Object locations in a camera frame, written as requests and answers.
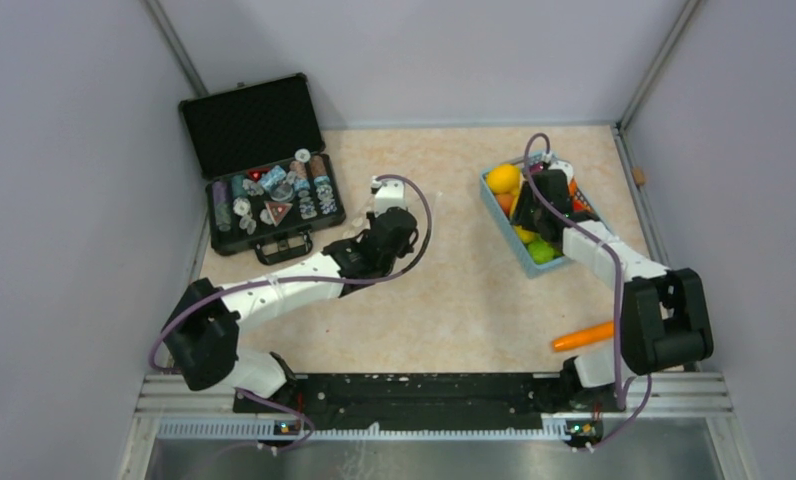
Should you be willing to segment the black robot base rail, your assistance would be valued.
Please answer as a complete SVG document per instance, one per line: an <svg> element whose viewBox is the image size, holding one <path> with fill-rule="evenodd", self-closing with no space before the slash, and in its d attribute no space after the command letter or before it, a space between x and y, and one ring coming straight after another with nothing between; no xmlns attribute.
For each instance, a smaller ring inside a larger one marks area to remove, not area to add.
<svg viewBox="0 0 796 480"><path fill-rule="evenodd" d="M616 413L611 386L584 388L572 374L307 374L273 402L306 415L317 431L526 430L545 414Z"/></svg>

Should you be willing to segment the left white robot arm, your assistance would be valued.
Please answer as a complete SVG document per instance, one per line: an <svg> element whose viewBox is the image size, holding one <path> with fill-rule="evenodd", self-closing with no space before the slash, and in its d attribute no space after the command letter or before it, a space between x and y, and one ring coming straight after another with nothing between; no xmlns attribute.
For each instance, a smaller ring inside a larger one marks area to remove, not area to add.
<svg viewBox="0 0 796 480"><path fill-rule="evenodd" d="M385 174L373 178L371 188L368 225L355 236L250 281L192 282L152 344L151 367L179 375L193 392L225 386L255 394L271 413L288 410L295 397L293 373L278 354L241 345L242 334L299 308L396 279L421 260L430 242L432 230L419 230L407 205L406 192L412 190L425 221L432 221L430 204L414 182ZM155 362L161 347L173 361L166 369Z"/></svg>

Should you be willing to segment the blue perforated plastic basket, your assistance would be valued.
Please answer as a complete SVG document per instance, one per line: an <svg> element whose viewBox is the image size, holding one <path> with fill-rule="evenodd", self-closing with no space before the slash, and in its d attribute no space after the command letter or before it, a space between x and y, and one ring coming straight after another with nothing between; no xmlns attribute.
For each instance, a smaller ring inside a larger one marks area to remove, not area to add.
<svg viewBox="0 0 796 480"><path fill-rule="evenodd" d="M542 170L542 166L540 165L546 157L546 153L544 150L536 150L532 151L529 156L529 164L531 172L538 172ZM517 158L510 160L505 163L510 163L516 165L520 170L522 170L522 164L524 163L523 158ZM521 268L525 274L525 276L529 279L533 279L539 277L547 272L555 270L557 268L566 266L573 261L568 258L562 256L562 253L558 252L559 256L543 265L536 265L530 258L526 245L522 244L520 240L517 238L516 234L513 231L513 225L510 224L510 217L505 216L497 205L495 197L486 186L485 177L487 173L493 168L488 168L483 170L479 177L479 197L483 204L485 205L488 213L490 214L493 222L497 225L497 228L501 232L503 238L507 242L510 250L512 251L515 258L519 261ZM576 212L581 211L590 211L594 214L599 220L603 220L600 215L598 215L598 211L593 208L593 205L590 203L589 198L577 187L576 183L571 183L571 188L573 188L573 198L574 198L574 207Z"/></svg>

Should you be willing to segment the clear dotted zip bag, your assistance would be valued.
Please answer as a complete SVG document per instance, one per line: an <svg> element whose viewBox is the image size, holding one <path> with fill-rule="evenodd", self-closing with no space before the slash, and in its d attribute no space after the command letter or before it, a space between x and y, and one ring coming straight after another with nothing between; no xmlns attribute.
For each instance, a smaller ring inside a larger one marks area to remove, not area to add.
<svg viewBox="0 0 796 480"><path fill-rule="evenodd" d="M433 209L424 194L407 199L416 190L397 180L372 188L372 199L360 217L361 229L345 249L351 277L373 282L402 276L421 262L433 234Z"/></svg>

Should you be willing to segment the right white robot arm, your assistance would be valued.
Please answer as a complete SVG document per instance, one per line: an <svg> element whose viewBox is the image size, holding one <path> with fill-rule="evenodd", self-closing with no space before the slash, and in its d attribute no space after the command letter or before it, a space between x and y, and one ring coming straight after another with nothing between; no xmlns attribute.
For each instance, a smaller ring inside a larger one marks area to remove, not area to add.
<svg viewBox="0 0 796 480"><path fill-rule="evenodd" d="M586 412L602 389L621 397L633 378L711 357L714 340L700 275L645 257L591 208L577 206L569 162L544 154L528 157L526 165L512 224L588 268L614 295L611 344L564 362L557 405Z"/></svg>

